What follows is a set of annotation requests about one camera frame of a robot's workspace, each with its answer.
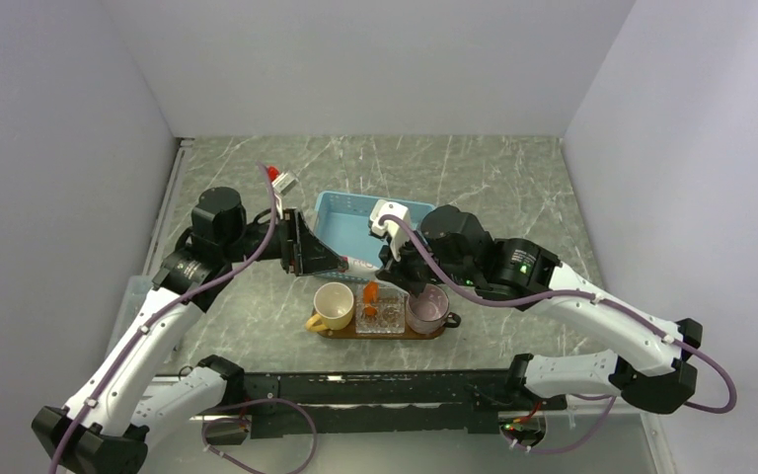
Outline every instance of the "marble tabletop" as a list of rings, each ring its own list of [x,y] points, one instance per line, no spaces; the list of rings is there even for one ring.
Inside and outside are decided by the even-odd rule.
[[[475,213],[493,237],[525,237],[602,285],[561,153],[549,136],[244,136],[198,138],[169,242],[190,225],[198,195],[228,186],[250,216],[268,208],[255,162],[297,174],[285,205],[312,225],[322,191],[450,203]],[[604,348],[564,325],[517,310],[484,308],[450,294],[460,328],[431,341],[329,340],[304,330],[327,282],[252,265],[222,291],[181,340],[163,373],[211,354],[248,371],[507,368],[516,354],[586,354]]]

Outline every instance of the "mug handle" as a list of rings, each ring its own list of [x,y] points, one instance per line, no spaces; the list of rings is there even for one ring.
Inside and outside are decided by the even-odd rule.
[[[321,315],[318,313],[312,313],[312,317],[306,320],[304,327],[307,331],[312,331],[313,333],[320,333],[321,331],[327,331],[330,329],[323,321],[321,321],[321,324],[316,324],[319,321],[321,321]]]
[[[457,313],[449,313],[446,316],[446,322],[443,323],[443,327],[447,329],[457,328],[460,326],[460,316]]]

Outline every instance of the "mug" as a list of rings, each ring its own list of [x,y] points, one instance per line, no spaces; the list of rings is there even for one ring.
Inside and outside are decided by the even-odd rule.
[[[409,297],[406,323],[415,333],[431,334],[441,327],[457,328],[460,316],[449,312],[449,296],[445,291],[427,284],[419,296]]]
[[[352,290],[344,283],[327,283],[315,292],[315,311],[306,322],[306,330],[334,331],[343,329],[352,320],[355,298]]]

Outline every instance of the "white wall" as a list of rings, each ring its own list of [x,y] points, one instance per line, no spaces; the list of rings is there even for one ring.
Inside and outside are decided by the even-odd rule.
[[[0,473],[97,367],[175,141],[97,0],[0,0]]]
[[[176,136],[561,135],[634,0],[104,0]]]
[[[758,1],[639,0],[565,145],[609,288],[698,319],[737,382],[733,413],[666,419],[680,471],[758,472]]]

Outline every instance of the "blue plastic basket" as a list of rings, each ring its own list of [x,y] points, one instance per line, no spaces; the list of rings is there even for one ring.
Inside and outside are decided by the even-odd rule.
[[[411,212],[411,224],[414,229],[418,229],[425,215],[434,210],[434,204],[425,202],[324,191],[318,195],[315,202],[315,210],[318,212],[315,219],[315,235],[339,255],[354,257],[380,267],[382,262],[379,260],[379,251],[385,244],[370,236],[368,226],[370,211],[379,199],[392,200],[406,206]],[[338,272],[319,274],[318,277],[366,281]]]

